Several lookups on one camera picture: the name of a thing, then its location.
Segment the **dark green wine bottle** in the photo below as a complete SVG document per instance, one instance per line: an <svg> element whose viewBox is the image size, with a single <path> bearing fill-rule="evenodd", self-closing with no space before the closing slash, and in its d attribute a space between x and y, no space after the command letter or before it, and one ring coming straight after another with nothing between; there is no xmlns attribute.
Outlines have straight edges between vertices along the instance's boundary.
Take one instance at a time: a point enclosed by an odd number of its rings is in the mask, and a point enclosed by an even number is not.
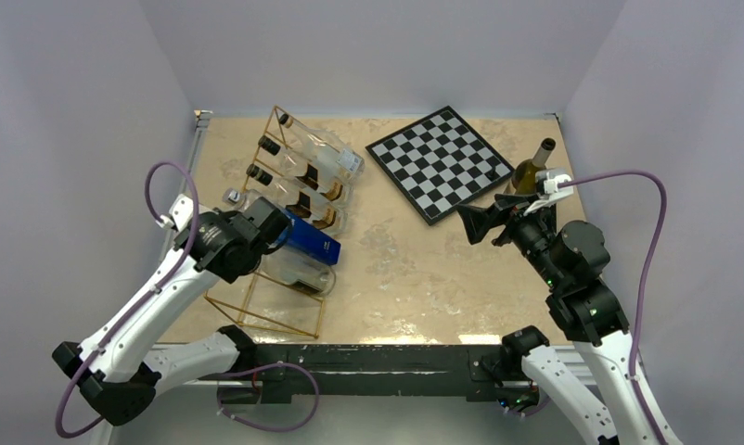
<svg viewBox="0 0 744 445"><path fill-rule="evenodd" d="M546 162L556 148L553 138L545 138L531 158L522 161L515 169L506 188L508 195L533 195L535 193L536 173L546 169Z"/></svg>

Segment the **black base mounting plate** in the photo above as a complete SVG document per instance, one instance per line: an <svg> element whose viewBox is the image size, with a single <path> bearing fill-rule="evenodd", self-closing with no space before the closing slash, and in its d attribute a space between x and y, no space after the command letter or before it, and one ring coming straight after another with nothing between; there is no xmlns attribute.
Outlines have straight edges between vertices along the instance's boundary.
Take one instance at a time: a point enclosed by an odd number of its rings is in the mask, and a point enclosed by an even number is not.
<svg viewBox="0 0 744 445"><path fill-rule="evenodd" d="M260 344L222 374L263 403L296 395L454 397L509 410L539 404L535 383L496 345Z"/></svg>

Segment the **clear bottle gold black label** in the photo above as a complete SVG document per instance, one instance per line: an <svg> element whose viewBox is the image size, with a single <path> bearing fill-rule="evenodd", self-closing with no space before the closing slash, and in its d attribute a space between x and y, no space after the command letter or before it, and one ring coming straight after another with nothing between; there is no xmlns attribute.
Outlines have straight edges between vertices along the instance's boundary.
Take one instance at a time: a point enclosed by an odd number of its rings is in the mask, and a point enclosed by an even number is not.
<svg viewBox="0 0 744 445"><path fill-rule="evenodd" d="M342 209L350 205L353 188L322 162L283 147L266 135L260 137L258 147L273 156L274 169L279 176L300 181Z"/></svg>

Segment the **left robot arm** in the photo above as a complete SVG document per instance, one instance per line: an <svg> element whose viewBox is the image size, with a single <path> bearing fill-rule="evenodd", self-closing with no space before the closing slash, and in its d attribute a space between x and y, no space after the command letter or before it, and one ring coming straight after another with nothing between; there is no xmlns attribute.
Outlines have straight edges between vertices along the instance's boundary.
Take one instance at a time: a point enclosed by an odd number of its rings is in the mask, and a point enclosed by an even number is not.
<svg viewBox="0 0 744 445"><path fill-rule="evenodd" d="M255 272L290 228L286 213L264 197L222 211L181 194L163 219L177 235L155 273L92 336L64 341L52 353L71 385L113 426L129 423L186 382L252 373L256 345L236 326L164 350L155 345L194 300L220 282Z"/></svg>

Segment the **clear round glass bottle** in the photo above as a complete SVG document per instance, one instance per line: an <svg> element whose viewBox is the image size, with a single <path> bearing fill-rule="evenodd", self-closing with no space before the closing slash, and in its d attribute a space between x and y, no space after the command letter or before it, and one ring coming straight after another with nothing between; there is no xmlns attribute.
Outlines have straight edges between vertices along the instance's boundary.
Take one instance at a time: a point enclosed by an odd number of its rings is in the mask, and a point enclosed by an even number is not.
<svg viewBox="0 0 744 445"><path fill-rule="evenodd" d="M336 284L333 269L289 247L264 256L262 271L276 282L309 296L325 296Z"/></svg>

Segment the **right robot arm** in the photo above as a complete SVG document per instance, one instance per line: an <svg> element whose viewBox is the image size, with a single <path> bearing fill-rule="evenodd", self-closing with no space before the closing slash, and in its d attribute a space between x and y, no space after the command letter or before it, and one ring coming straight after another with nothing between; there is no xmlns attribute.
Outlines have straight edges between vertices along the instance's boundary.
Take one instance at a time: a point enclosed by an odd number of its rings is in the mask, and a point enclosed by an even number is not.
<svg viewBox="0 0 744 445"><path fill-rule="evenodd" d="M514 245L549 287L548 312L584 360L594 394L534 326L502 338L499 369L525 376L553 401L587 444L677 444L634 354L634 329L603 282L610 255L599 228L581 220L555 229L531 197L498 195L488 208L457 209L469 243L503 229L497 247Z"/></svg>

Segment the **black white chessboard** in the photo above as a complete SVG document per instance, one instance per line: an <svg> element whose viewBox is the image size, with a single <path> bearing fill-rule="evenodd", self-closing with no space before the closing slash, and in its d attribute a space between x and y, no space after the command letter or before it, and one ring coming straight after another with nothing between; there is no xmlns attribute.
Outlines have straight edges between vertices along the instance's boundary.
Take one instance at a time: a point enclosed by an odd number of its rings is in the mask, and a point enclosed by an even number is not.
<svg viewBox="0 0 744 445"><path fill-rule="evenodd" d="M433 226L509 180L514 167L452 107L368 144L366 151ZM490 181L485 173L493 171Z"/></svg>

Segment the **blue square Blu bottle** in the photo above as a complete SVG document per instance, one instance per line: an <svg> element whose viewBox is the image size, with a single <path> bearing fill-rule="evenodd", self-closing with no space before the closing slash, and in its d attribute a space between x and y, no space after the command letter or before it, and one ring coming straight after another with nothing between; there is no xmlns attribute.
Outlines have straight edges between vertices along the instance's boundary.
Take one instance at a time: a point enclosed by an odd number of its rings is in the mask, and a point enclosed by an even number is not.
<svg viewBox="0 0 744 445"><path fill-rule="evenodd" d="M241 192L236 188L228 188L223 193L222 201L228 204L232 210L244 211L254 200L261 197L263 197L263 194L257 190ZM290 235L288 237L281 235L277 239L278 244L285 244L287 247L297 249L328 266L338 264L341 249L339 241L314 228L294 213L277 204L276 207L289 217L292 225Z"/></svg>

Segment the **clear bottle white label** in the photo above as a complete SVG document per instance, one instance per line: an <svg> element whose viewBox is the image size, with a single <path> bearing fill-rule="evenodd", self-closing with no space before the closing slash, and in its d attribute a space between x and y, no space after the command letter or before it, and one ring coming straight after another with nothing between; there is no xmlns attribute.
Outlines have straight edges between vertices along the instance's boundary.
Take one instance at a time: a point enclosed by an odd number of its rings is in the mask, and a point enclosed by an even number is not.
<svg viewBox="0 0 744 445"><path fill-rule="evenodd" d="M288 113L283 113L278 123L296 136L302 154L328 167L345 184L353 184L364 172L364 159L335 133L308 127Z"/></svg>

